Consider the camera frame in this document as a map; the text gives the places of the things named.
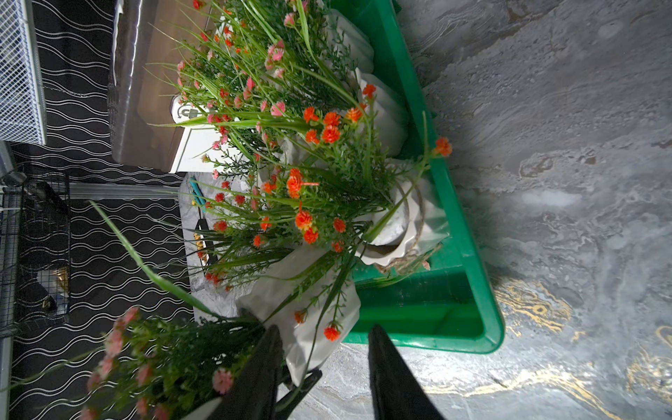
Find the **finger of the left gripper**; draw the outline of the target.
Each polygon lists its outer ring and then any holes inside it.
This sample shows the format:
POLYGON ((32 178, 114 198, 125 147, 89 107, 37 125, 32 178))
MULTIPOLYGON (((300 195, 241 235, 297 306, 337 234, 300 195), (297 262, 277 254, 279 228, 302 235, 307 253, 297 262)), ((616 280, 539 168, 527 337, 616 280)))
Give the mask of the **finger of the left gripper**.
POLYGON ((301 385, 296 386, 292 382, 288 367, 283 367, 281 380, 283 385, 288 388, 288 393, 276 403, 277 415, 291 415, 299 406, 304 398, 311 392, 314 386, 320 381, 323 372, 320 369, 311 370, 301 385))

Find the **white mesh wall basket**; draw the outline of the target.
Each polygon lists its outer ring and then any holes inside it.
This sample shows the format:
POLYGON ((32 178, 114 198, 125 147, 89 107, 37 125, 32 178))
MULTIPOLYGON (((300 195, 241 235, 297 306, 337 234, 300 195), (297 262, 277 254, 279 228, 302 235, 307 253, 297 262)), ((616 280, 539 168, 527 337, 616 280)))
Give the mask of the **white mesh wall basket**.
POLYGON ((1 139, 45 145, 47 112, 32 3, 1 1, 1 139))

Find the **pink flower pot front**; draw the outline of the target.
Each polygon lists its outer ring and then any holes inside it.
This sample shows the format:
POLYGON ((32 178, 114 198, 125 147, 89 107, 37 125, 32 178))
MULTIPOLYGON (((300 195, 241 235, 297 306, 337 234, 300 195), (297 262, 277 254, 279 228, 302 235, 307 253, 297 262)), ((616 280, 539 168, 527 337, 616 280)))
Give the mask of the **pink flower pot front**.
POLYGON ((263 101, 286 104, 286 101, 272 97, 276 91, 260 80, 261 72, 251 67, 253 59, 247 56, 248 52, 243 52, 234 41, 227 39, 234 33, 222 18, 222 6, 228 1, 208 2, 213 7, 210 13, 213 28, 178 42, 178 50, 183 55, 176 66, 180 103, 190 106, 195 113, 188 118, 180 117, 176 124, 201 137, 195 149, 187 152, 191 159, 202 159, 204 155, 211 159, 222 156, 221 152, 211 148, 217 138, 216 131, 200 129, 190 122, 209 106, 219 106, 228 97, 239 97, 245 110, 254 112, 260 110, 263 101))

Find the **green plastic tray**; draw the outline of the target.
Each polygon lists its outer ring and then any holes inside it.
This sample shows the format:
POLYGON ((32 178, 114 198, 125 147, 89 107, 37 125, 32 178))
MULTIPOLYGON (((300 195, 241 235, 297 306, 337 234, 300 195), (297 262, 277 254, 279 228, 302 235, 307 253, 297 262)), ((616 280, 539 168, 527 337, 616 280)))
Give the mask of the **green plastic tray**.
MULTIPOLYGON (((367 35, 374 49, 374 75, 402 96, 411 114, 402 157, 414 158, 423 141, 438 138, 411 55, 397 22, 395 1, 334 1, 367 35)), ((369 330, 381 325, 399 347, 491 354, 505 338, 505 324, 488 273, 468 226, 446 164, 432 163, 430 179, 446 211, 450 234, 429 259, 429 269, 381 288, 357 289, 360 318, 344 341, 368 343, 369 330)))

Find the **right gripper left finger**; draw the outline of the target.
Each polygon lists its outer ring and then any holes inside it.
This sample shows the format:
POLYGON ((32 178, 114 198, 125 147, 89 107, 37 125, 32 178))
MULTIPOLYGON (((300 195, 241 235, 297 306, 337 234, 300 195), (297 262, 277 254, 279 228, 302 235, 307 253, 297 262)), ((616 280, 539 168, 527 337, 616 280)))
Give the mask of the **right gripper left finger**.
POLYGON ((262 336, 233 387, 209 415, 210 419, 274 419, 283 356, 278 327, 262 336))

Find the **brown lidded storage box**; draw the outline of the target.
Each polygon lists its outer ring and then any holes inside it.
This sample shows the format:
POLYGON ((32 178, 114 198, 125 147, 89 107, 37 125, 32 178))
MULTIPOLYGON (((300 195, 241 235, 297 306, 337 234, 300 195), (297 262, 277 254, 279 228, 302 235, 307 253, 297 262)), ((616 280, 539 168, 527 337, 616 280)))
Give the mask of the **brown lidded storage box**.
POLYGON ((208 1, 118 1, 112 35, 108 118, 112 158, 164 173, 193 171, 201 137, 177 126, 194 110, 180 103, 180 40, 214 26, 208 1))

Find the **pink flower pot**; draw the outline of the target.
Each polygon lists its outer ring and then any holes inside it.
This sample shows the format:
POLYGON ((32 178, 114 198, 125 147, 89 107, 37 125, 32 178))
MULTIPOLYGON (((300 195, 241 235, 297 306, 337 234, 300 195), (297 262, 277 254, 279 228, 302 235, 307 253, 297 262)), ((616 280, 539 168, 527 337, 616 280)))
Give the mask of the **pink flower pot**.
POLYGON ((201 137, 195 149, 187 152, 191 159, 202 159, 204 155, 211 159, 222 156, 221 152, 211 148, 217 138, 216 131, 200 129, 190 122, 209 106, 219 106, 228 97, 239 97, 245 110, 254 112, 260 110, 263 101, 286 104, 286 101, 272 97, 276 91, 260 80, 261 72, 251 67, 253 59, 247 56, 248 52, 243 52, 234 41, 227 39, 234 33, 222 18, 222 6, 228 1, 208 2, 213 7, 210 13, 213 28, 178 42, 178 50, 183 55, 176 66, 180 103, 190 106, 195 113, 188 118, 180 117, 176 124, 201 137))
POLYGON ((231 389, 264 330, 192 293, 174 199, 74 201, 68 320, 14 341, 11 419, 180 419, 231 389))

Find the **black picture card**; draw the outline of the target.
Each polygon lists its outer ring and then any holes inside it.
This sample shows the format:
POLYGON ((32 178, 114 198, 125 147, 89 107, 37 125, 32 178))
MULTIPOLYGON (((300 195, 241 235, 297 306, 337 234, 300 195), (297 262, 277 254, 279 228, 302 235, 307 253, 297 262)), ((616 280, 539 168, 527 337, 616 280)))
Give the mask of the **black picture card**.
POLYGON ((194 229, 194 245, 196 246, 196 254, 202 267, 208 267, 217 261, 216 256, 210 252, 214 243, 206 238, 206 231, 209 231, 208 221, 205 218, 200 218, 196 222, 194 229))

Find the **teal handled tool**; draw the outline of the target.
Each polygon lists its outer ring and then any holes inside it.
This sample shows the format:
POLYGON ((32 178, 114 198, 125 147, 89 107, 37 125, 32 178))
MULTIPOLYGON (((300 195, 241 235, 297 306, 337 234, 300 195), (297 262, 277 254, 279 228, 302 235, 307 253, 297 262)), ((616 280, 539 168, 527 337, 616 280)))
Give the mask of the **teal handled tool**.
POLYGON ((201 208, 205 209, 206 204, 208 204, 208 199, 206 198, 205 194, 201 191, 200 185, 198 180, 196 180, 195 177, 191 177, 188 180, 189 186, 192 188, 192 198, 194 199, 194 202, 201 208))

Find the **orange flower pot tray front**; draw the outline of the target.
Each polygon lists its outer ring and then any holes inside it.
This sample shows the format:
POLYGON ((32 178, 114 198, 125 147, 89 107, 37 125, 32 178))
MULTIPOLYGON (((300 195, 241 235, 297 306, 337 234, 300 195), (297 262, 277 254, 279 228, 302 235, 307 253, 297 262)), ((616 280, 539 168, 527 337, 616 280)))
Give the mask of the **orange flower pot tray front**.
MULTIPOLYGON (((383 159, 378 173, 356 177, 345 171, 327 172, 330 206, 325 213, 295 212, 295 225, 307 244, 332 246, 341 253, 355 239, 367 265, 382 270, 409 268, 424 261, 450 234, 446 211, 435 185, 425 176, 432 159, 447 158, 453 146, 439 138, 429 152, 414 160, 383 159)), ((280 228, 289 224, 289 212, 271 211, 280 228)))

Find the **pink flower pot back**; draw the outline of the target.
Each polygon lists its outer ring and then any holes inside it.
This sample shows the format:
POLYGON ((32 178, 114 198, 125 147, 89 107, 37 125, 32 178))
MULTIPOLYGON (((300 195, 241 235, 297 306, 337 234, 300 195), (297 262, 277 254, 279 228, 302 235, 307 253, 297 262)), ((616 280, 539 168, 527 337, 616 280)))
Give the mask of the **pink flower pot back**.
POLYGON ((180 419, 231 389, 264 330, 192 293, 174 199, 74 201, 68 320, 14 341, 11 419, 180 419))

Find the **green grass pot back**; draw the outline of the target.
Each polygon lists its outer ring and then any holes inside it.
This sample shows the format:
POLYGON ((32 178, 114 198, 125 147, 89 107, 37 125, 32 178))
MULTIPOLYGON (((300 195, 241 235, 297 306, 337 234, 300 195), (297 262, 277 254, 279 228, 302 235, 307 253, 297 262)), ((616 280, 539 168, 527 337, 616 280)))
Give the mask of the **green grass pot back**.
POLYGON ((378 173, 383 159, 398 157, 409 137, 409 113, 372 73, 355 70, 355 84, 359 103, 347 110, 311 104, 290 110, 282 101, 262 103, 255 130, 276 161, 361 177, 378 173))

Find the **green plant pot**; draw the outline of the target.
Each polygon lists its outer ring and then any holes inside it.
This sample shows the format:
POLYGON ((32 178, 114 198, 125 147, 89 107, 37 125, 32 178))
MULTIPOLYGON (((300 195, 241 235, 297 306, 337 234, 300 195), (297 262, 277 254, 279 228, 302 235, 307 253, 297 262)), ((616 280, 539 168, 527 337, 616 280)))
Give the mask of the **green plant pot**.
POLYGON ((278 210, 325 213, 330 207, 328 174, 318 168, 322 133, 338 127, 339 114, 315 107, 290 110, 282 101, 262 101, 246 111, 239 97, 226 98, 191 119, 198 128, 216 131, 212 150, 222 156, 203 161, 222 178, 205 208, 214 215, 256 218, 278 210))

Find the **red flower pot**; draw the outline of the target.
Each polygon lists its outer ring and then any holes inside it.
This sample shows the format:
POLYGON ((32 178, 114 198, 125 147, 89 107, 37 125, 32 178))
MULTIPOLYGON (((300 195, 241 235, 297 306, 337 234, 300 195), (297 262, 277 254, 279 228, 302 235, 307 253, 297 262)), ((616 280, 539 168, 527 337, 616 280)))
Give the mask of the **red flower pot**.
MULTIPOLYGON (((207 199, 222 185, 199 182, 207 199)), ((212 313, 233 317, 248 314, 265 327, 277 326, 283 342, 285 366, 295 385, 318 369, 350 333, 360 318, 361 301, 347 263, 355 258, 352 244, 343 252, 332 246, 307 244, 289 212, 287 227, 279 227, 273 214, 255 218, 212 215, 201 209, 187 184, 189 198, 180 212, 192 215, 185 222, 189 240, 188 262, 196 269, 190 276, 192 294, 212 313), (208 221, 206 239, 217 261, 202 267, 194 245, 200 218, 208 221)))

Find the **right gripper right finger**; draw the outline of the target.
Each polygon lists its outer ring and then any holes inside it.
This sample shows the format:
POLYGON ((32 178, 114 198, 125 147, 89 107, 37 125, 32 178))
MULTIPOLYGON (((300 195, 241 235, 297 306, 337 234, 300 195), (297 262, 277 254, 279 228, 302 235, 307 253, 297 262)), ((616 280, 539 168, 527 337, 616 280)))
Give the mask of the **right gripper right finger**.
POLYGON ((444 419, 380 325, 369 332, 369 381, 375 419, 444 419))

